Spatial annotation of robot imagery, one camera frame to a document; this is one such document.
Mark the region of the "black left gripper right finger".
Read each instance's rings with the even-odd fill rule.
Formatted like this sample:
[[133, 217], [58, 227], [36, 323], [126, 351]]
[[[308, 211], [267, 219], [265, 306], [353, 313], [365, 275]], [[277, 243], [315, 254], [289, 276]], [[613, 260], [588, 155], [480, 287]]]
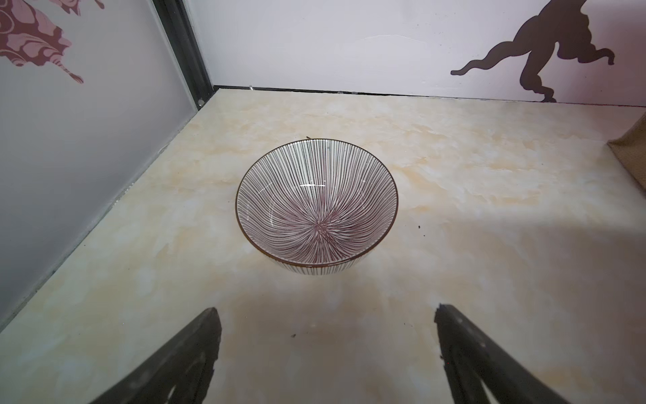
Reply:
[[565, 403], [455, 306], [441, 304], [434, 322], [456, 403]]

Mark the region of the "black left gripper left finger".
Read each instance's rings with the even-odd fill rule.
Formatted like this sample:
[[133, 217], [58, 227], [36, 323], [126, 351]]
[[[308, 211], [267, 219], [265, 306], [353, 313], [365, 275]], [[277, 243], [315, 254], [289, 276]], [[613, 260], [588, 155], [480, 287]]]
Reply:
[[201, 403], [219, 356], [222, 326], [210, 307], [95, 403]]

